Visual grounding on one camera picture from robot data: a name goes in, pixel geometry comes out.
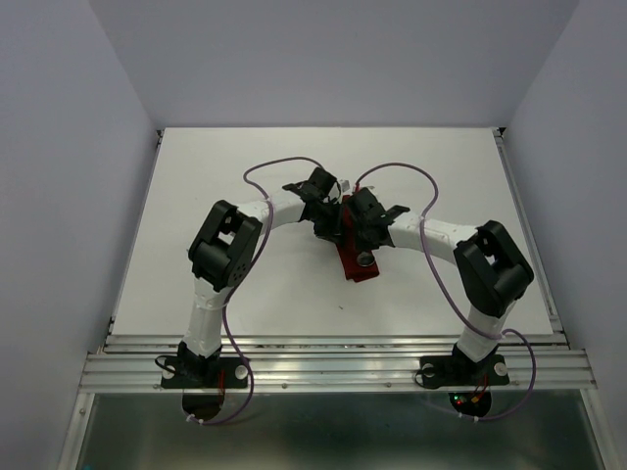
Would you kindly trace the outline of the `dark red cloth napkin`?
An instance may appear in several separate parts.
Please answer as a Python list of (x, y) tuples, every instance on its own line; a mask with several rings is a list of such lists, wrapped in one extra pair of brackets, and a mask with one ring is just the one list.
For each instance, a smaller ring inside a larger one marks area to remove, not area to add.
[(367, 281), (379, 276), (380, 271), (375, 264), (370, 267), (360, 267), (356, 257), (361, 252), (372, 252), (372, 248), (363, 238), (358, 223), (353, 218), (348, 201), (354, 197), (344, 196), (341, 205), (340, 238), (335, 243), (339, 259), (342, 263), (345, 278), (355, 283)]

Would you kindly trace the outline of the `silver metal spoon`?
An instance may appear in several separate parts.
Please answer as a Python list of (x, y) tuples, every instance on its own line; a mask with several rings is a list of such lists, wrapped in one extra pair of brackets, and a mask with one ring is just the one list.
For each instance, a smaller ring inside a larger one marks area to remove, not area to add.
[(372, 252), (361, 252), (357, 255), (356, 261), (360, 267), (370, 267), (375, 264), (375, 257)]

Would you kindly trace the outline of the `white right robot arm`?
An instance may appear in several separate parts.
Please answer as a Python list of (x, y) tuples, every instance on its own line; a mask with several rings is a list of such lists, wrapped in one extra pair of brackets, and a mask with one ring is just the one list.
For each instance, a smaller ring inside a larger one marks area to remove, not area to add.
[(352, 221), (355, 247), (409, 249), (425, 255), (436, 283), (453, 305), (434, 260), (454, 265), (470, 305), (464, 314), (453, 306), (464, 329), (451, 358), (451, 370), (462, 382), (472, 382), (486, 370), (486, 358), (496, 349), (506, 317), (534, 281), (534, 272), (506, 228), (498, 221), (461, 225), (428, 218), (407, 207), (386, 210), (374, 194), (362, 188), (344, 201)]

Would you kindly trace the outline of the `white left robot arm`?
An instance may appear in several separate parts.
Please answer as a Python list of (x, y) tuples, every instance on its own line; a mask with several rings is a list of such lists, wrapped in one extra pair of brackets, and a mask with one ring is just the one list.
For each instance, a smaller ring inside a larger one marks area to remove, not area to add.
[(187, 332), (177, 348), (184, 374), (206, 386), (217, 377), (222, 312), (229, 296), (249, 274), (271, 230), (309, 221), (314, 233), (339, 240), (341, 202), (349, 183), (317, 167), (308, 179), (288, 183), (255, 202), (216, 202), (188, 250), (194, 301)]

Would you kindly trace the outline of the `aluminium right side rail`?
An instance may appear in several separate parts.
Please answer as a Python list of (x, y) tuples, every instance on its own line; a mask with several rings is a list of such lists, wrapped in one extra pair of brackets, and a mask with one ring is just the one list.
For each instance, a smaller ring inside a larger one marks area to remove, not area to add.
[(555, 306), (555, 300), (551, 292), (551, 288), (550, 288), (550, 284), (546, 275), (546, 271), (544, 269), (542, 259), (541, 259), (541, 256), (538, 251), (537, 244), (536, 244), (536, 240), (535, 240), (531, 225), (529, 223), (529, 219), (527, 217), (526, 210), (524, 208), (524, 205), (521, 199), (518, 185), (514, 178), (511, 164), (508, 159), (508, 155), (506, 152), (506, 142), (504, 138), (506, 129), (504, 127), (492, 127), (491, 130), (492, 130), (496, 148), (498, 150), (500, 160), (501, 160), (501, 163), (502, 163), (505, 175), (506, 175), (507, 184), (511, 192), (511, 195), (513, 197), (514, 205), (516, 207), (516, 212), (518, 214), (518, 218), (521, 223), (524, 238), (525, 238), (527, 247), (530, 252), (531, 262), (534, 267), (534, 272), (536, 274), (537, 282), (539, 284), (539, 287), (542, 293), (545, 307), (547, 308), (548, 317), (552, 326), (553, 333), (555, 335), (560, 336), (560, 339), (557, 341), (557, 344), (570, 347), (569, 341), (564, 332), (564, 327), (562, 325), (562, 322), (557, 312), (557, 308)]

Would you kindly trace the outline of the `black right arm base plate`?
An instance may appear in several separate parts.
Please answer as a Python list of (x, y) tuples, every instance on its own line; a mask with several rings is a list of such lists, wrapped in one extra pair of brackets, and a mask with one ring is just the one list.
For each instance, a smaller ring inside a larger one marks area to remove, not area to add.
[(480, 362), (473, 362), (462, 355), (423, 356), (413, 380), (427, 390), (509, 384), (505, 358), (500, 354), (492, 354)]

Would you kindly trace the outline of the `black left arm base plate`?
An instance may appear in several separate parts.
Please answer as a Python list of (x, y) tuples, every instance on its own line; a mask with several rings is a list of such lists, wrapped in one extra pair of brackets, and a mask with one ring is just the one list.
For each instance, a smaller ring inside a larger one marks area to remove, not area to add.
[(192, 371), (173, 355), (158, 355), (155, 365), (161, 370), (161, 387), (166, 390), (244, 390), (249, 373), (240, 357), (211, 360), (205, 370)]

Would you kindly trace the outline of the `aluminium front frame rail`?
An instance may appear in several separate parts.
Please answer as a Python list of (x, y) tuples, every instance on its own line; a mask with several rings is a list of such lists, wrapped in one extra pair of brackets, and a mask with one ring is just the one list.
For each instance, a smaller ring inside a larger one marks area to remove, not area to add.
[[(313, 392), (411, 392), (421, 358), (450, 353), (453, 338), (435, 336), (260, 336), (237, 344), (254, 371), (260, 394)], [(560, 333), (535, 335), (532, 347), (507, 337), (499, 352), (506, 359), (509, 391), (594, 389), (597, 381), (587, 354), (569, 347)], [(173, 354), (172, 336), (112, 335), (85, 360), (83, 393), (159, 393), (162, 372), (156, 356)]]

